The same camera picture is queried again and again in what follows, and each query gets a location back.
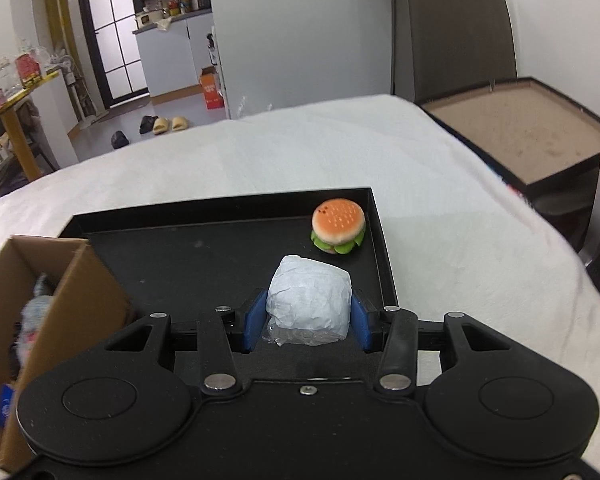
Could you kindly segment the white tissue pack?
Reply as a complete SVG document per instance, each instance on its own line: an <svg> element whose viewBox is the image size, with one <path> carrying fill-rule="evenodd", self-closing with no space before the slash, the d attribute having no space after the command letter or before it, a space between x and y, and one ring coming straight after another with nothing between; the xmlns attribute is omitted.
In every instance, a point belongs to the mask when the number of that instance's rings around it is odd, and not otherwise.
<svg viewBox="0 0 600 480"><path fill-rule="evenodd" d="M351 302L352 284L346 270L286 255L268 286L263 337L279 347L343 341L349 333Z"/></svg>

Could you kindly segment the plush hamburger toy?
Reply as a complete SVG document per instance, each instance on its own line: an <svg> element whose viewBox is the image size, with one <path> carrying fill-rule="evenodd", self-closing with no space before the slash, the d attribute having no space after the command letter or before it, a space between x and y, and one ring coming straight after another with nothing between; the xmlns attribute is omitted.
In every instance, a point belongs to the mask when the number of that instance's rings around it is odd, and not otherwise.
<svg viewBox="0 0 600 480"><path fill-rule="evenodd" d="M333 198L312 214L312 243L323 252L347 255L360 247L366 232L363 209L353 200Z"/></svg>

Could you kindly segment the brown cardboard box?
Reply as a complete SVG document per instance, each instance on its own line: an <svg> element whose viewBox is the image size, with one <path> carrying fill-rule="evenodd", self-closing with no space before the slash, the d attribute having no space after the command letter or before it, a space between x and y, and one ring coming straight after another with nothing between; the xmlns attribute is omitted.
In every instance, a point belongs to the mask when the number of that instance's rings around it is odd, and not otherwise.
<svg viewBox="0 0 600 480"><path fill-rule="evenodd" d="M55 285L54 299L27 364L10 378L9 346L14 323L32 298L38 276ZM18 396L33 379L120 330L132 316L128 296L87 240L13 236L0 250L0 390L15 384L12 409L0 427L0 469L14 472L32 453L15 415Z"/></svg>

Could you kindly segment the blue pink tissue packet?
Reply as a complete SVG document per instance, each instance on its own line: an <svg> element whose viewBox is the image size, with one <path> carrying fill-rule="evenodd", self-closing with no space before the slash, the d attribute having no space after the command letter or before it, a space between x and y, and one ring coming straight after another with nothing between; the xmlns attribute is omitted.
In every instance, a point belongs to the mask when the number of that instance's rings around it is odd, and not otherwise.
<svg viewBox="0 0 600 480"><path fill-rule="evenodd" d="M10 410L12 409L12 401L15 395L15 384L13 382L5 382L0 390L0 427L4 428L9 418Z"/></svg>

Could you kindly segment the grey fluffy plush toy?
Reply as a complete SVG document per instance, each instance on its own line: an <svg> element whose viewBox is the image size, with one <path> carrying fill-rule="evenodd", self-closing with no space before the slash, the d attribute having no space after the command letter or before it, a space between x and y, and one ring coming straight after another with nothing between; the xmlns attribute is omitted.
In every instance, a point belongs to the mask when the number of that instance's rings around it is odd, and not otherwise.
<svg viewBox="0 0 600 480"><path fill-rule="evenodd" d="M20 320L14 323L12 343L9 346L10 378L16 380L20 370L27 364L30 353L38 338L42 324L54 299L55 285L46 273L36 279L32 298L20 312Z"/></svg>

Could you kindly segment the black rectangular tray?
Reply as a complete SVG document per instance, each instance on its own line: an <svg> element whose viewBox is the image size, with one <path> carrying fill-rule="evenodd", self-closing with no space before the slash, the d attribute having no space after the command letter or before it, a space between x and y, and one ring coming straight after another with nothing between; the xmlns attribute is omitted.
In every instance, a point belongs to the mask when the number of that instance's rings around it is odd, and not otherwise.
<svg viewBox="0 0 600 480"><path fill-rule="evenodd" d="M310 239L316 207L331 198L360 205L366 233L347 255ZM217 306L237 308L266 289L280 260L297 255L339 266L376 307L396 304L396 286L370 188L184 200L76 214L60 233L88 240L137 315L191 321Z"/></svg>

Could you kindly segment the orange cardboard box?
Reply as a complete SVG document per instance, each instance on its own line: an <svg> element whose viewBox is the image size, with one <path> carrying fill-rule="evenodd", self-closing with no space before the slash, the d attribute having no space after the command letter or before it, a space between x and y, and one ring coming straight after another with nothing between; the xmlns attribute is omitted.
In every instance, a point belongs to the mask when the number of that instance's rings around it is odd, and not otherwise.
<svg viewBox="0 0 600 480"><path fill-rule="evenodd" d="M220 80L214 66L205 67L201 71L199 84L208 110L219 110L224 107Z"/></svg>

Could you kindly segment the white kitchen cabinet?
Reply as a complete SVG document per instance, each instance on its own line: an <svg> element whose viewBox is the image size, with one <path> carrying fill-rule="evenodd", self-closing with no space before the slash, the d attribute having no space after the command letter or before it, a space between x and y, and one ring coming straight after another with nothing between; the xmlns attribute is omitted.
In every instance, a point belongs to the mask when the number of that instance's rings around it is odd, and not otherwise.
<svg viewBox="0 0 600 480"><path fill-rule="evenodd" d="M198 91L202 70L211 65L207 36L214 25L210 10L176 16L162 30L157 24L134 32L151 99Z"/></svg>

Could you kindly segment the grey upholstered headboard panel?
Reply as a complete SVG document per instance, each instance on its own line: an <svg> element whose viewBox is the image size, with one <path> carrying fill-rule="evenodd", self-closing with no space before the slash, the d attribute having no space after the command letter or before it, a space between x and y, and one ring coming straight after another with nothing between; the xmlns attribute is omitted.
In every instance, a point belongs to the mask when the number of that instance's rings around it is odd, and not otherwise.
<svg viewBox="0 0 600 480"><path fill-rule="evenodd" d="M423 103L517 77L506 0L393 0L393 94Z"/></svg>

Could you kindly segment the yellow round side table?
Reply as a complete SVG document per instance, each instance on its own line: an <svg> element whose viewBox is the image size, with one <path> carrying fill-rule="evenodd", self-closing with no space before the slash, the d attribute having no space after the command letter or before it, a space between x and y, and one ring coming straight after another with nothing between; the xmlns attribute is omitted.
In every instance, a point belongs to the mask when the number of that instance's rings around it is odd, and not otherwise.
<svg viewBox="0 0 600 480"><path fill-rule="evenodd" d="M22 103L37 88L44 86L60 75L59 70L54 70L44 76L41 80L32 84L30 88L24 88L11 96L3 105L0 106L0 119L5 131L12 142L12 149L20 167L29 182L38 180L42 177L42 171L34 159L34 155L27 144L20 121L16 113L16 106Z"/></svg>

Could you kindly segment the black framed glass door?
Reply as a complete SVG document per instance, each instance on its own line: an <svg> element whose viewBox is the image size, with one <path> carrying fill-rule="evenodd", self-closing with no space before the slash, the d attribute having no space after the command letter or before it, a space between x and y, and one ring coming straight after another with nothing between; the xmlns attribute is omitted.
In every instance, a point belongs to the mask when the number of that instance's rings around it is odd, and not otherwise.
<svg viewBox="0 0 600 480"><path fill-rule="evenodd" d="M104 107L143 96L147 84L135 32L136 0L79 0L85 40Z"/></svg>

